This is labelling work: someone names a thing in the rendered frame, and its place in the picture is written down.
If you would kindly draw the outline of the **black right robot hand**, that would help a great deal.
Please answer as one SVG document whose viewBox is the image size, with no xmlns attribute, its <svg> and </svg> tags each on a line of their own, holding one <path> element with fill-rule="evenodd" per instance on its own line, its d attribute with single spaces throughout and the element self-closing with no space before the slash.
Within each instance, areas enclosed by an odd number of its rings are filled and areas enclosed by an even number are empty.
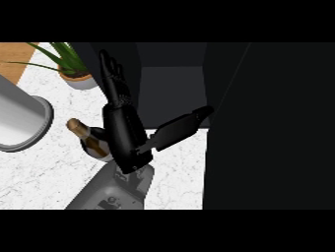
<svg viewBox="0 0 335 252">
<path fill-rule="evenodd" d="M 122 172 L 131 174 L 152 162 L 152 149 L 164 151 L 198 133 L 214 108 L 208 105 L 182 115 L 161 125 L 156 133 L 147 137 L 131 101 L 124 65 L 106 49 L 100 51 L 100 66 L 102 90 L 109 99 L 103 108 L 108 142 Z"/>
</svg>

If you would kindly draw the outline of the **dark wine bottle gold foil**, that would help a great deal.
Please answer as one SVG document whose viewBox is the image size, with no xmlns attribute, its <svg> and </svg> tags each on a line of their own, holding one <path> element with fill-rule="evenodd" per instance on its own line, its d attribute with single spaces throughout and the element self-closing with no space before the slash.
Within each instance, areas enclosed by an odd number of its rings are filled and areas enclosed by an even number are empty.
<svg viewBox="0 0 335 252">
<path fill-rule="evenodd" d="M 115 158 L 106 138 L 106 130 L 100 127 L 90 127 L 79 119 L 72 118 L 66 123 L 68 129 L 81 139 L 85 153 L 96 159 L 110 162 Z"/>
</svg>

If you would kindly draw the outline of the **dark cabinet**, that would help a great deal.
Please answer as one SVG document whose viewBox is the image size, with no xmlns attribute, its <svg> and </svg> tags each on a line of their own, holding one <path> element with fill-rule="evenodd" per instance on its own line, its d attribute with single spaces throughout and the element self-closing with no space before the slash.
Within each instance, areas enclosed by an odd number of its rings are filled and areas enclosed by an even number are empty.
<svg viewBox="0 0 335 252">
<path fill-rule="evenodd" d="M 208 105 L 205 42 L 73 42 L 72 46 L 102 81 L 100 51 L 125 67 L 127 84 L 146 129 Z"/>
</svg>

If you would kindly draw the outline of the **green potted plant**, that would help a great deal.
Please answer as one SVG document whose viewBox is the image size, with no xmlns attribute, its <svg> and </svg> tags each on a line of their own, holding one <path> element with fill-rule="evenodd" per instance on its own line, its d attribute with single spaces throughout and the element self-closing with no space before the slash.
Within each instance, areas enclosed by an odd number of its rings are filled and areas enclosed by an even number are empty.
<svg viewBox="0 0 335 252">
<path fill-rule="evenodd" d="M 56 53 L 50 52 L 33 42 L 29 42 L 29 46 L 50 58 L 50 60 L 56 63 L 57 67 L 50 67 L 44 64 L 22 61 L 11 61 L 11 64 L 38 66 L 41 68 L 47 68 L 56 71 L 68 86 L 72 87 L 75 90 L 87 91 L 97 88 L 99 84 L 96 78 L 90 72 L 90 69 L 79 57 L 73 46 L 68 42 L 53 42 L 50 45 Z"/>
</svg>

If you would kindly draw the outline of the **pale grey cylinder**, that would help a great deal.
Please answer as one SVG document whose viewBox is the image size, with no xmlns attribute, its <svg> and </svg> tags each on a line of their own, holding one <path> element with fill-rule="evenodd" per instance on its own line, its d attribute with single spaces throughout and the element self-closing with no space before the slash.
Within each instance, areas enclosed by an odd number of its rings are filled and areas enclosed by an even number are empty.
<svg viewBox="0 0 335 252">
<path fill-rule="evenodd" d="M 0 75 L 0 151 L 31 148 L 45 136 L 54 119 L 50 101 L 31 95 Z"/>
</svg>

